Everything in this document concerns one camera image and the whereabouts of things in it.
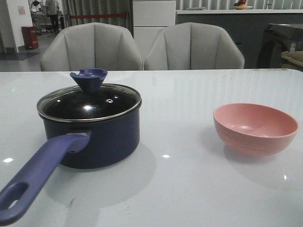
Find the dark blue saucepan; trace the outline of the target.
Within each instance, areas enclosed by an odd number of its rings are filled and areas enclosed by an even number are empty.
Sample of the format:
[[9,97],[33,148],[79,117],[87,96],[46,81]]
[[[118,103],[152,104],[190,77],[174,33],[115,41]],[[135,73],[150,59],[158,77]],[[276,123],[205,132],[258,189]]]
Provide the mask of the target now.
[[39,114],[47,142],[2,189],[0,224],[13,224],[27,212],[59,164],[95,169],[132,154],[140,140],[140,106],[122,116],[97,122],[57,122]]

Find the dark grey counter cabinet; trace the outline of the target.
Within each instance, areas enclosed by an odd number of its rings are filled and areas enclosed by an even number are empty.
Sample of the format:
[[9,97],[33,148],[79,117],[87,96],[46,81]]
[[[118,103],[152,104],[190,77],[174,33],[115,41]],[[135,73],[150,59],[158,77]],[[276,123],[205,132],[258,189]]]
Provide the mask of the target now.
[[178,10],[176,23],[195,22],[224,28],[245,58],[245,68],[257,69],[263,33],[268,24],[303,24],[301,9]]

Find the pink plastic bowl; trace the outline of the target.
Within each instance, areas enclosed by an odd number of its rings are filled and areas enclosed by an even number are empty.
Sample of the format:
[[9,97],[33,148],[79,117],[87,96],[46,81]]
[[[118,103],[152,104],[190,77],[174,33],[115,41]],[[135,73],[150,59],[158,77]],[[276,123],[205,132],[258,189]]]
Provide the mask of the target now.
[[298,121],[278,109],[252,103],[231,103],[213,112],[220,139],[231,149],[269,156],[286,149],[295,138]]

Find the standing person in background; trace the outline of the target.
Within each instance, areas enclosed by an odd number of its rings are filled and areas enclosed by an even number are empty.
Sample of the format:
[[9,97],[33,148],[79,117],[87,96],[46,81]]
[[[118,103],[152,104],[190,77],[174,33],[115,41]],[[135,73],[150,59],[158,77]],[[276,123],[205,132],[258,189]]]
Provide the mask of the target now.
[[59,33],[58,11],[60,9],[57,0],[46,0],[45,7],[48,17],[52,23],[54,33]]

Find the glass lid with blue knob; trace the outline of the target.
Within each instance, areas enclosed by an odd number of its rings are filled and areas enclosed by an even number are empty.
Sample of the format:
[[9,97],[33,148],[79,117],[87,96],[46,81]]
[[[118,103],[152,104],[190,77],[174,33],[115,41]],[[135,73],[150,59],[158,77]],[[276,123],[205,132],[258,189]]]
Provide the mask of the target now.
[[70,73],[75,86],[53,91],[37,102],[38,113],[57,122],[97,122],[113,119],[141,105],[140,93],[132,87],[105,83],[107,70],[81,69]]

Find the right grey upholstered chair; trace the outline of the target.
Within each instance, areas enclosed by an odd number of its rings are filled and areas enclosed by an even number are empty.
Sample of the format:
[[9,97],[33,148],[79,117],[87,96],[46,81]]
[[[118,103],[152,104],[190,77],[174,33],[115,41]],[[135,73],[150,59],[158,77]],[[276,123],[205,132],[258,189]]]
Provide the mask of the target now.
[[225,29],[193,22],[160,30],[144,60],[145,70],[243,69],[244,64]]

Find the red stanchion belt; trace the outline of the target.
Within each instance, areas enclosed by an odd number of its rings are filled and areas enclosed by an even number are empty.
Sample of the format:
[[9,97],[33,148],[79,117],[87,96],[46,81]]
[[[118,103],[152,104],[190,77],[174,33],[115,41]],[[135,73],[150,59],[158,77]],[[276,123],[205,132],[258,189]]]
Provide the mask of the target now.
[[115,14],[100,14],[100,15],[70,15],[70,19],[93,19],[93,18],[116,18],[126,17],[127,13],[115,13]]

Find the beige cushion stack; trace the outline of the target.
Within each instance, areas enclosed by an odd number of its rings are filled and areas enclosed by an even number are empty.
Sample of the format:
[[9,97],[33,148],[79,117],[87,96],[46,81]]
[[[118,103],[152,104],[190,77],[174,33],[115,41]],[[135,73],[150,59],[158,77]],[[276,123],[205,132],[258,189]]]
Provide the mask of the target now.
[[283,69],[294,69],[298,71],[303,71],[303,52],[282,52],[281,58],[283,59],[283,64],[281,68]]

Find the red trash bin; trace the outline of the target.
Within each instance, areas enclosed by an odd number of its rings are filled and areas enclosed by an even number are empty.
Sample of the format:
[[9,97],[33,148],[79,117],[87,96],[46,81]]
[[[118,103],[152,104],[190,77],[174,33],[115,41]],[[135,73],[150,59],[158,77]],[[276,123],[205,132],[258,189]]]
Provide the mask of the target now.
[[24,40],[24,46],[26,50],[33,50],[39,47],[36,27],[35,26],[22,26],[22,35]]

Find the left grey upholstered chair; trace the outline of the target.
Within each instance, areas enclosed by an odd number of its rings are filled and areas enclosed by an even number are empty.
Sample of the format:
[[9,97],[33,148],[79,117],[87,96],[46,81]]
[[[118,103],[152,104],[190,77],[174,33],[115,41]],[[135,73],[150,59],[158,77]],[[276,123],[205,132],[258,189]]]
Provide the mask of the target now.
[[127,28],[93,22],[62,30],[42,55],[40,68],[41,71],[143,70],[143,60]]

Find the white refrigerator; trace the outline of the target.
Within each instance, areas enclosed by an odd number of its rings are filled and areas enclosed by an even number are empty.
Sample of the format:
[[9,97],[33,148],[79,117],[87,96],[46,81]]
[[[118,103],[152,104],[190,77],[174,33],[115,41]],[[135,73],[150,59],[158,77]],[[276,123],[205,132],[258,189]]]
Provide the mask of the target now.
[[144,59],[157,33],[175,24],[176,2],[174,0],[134,0],[134,40]]

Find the fruit plate on counter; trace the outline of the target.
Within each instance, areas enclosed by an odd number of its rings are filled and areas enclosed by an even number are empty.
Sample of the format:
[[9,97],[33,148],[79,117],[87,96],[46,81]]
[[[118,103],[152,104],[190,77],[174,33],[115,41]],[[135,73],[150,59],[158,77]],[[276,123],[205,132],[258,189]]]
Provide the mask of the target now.
[[247,1],[246,0],[238,0],[236,1],[232,8],[236,10],[246,10],[246,9],[252,9],[252,6],[247,6]]

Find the grey upholstered chair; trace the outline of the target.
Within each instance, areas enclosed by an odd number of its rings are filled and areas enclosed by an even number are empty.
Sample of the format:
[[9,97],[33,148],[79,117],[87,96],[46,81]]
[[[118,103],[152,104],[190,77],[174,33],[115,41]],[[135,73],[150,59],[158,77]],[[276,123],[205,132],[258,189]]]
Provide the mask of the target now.
[[42,55],[40,68],[41,71],[143,70],[143,60],[127,28],[93,22],[62,30]]
[[243,69],[244,64],[225,29],[193,22],[160,30],[144,60],[145,70]]

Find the grey pleated curtain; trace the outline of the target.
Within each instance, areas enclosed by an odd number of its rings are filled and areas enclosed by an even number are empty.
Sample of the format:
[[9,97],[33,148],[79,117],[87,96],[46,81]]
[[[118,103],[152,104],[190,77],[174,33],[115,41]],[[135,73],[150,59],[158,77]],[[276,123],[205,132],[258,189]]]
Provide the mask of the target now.
[[[133,2],[131,0],[63,0],[63,14],[66,26],[100,22],[122,26],[133,34]],[[70,19],[70,15],[100,15],[127,13],[126,17]]]

